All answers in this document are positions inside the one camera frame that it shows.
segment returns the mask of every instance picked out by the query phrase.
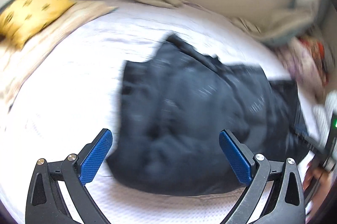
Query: yellow pillow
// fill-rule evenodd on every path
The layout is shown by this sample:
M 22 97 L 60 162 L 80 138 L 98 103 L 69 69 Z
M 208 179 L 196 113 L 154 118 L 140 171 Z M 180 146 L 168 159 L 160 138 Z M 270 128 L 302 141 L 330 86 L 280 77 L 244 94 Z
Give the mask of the yellow pillow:
M 22 49 L 29 38 L 74 4 L 73 0 L 15 0 L 0 15 L 0 33 Z

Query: finger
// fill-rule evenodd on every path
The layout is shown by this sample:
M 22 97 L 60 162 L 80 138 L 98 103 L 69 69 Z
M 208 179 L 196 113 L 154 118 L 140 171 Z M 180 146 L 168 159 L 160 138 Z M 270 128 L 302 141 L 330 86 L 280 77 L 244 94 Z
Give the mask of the finger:
M 309 185 L 310 185 L 310 181 L 304 181 L 303 182 L 303 190 L 306 190 L 308 187 L 309 187 Z
M 312 171 L 313 177 L 320 182 L 325 182 L 329 178 L 329 173 L 323 168 L 316 168 Z
M 305 173 L 304 180 L 308 181 L 311 180 L 313 177 L 312 170 L 308 169 L 307 172 Z
M 322 205 L 323 201 L 325 200 L 326 196 L 329 193 L 330 190 L 329 179 L 323 181 L 325 175 L 326 175 L 325 173 L 322 173 L 322 177 L 320 179 L 320 187 L 311 200 L 312 201 L 312 208 L 310 212 L 311 217 L 318 211 L 319 207 Z

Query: white bed sheet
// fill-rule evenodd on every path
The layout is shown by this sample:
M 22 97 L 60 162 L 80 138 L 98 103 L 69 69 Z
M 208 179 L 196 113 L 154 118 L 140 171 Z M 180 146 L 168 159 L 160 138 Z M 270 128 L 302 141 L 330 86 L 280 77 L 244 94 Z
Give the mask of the white bed sheet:
M 119 91 L 125 60 L 146 61 L 160 41 L 174 31 L 203 54 L 217 54 L 225 64 L 261 65 L 269 79 L 289 74 L 263 45 L 223 16 L 193 5 L 163 9 L 131 0 L 106 0 L 119 9 L 80 27 L 62 41 L 22 86 L 0 135 L 0 199 L 22 224 L 31 174 L 36 161 L 63 160 L 78 153 L 102 128 L 117 143 Z M 311 135 L 317 136 L 311 108 L 315 99 L 299 91 Z M 310 156 L 302 162 L 303 176 Z M 171 197 L 143 193 L 117 183 L 102 164 L 86 185 L 113 224 L 220 223 L 242 193 Z M 75 220 L 82 223 L 61 184 Z M 251 220 L 257 219 L 263 195 Z

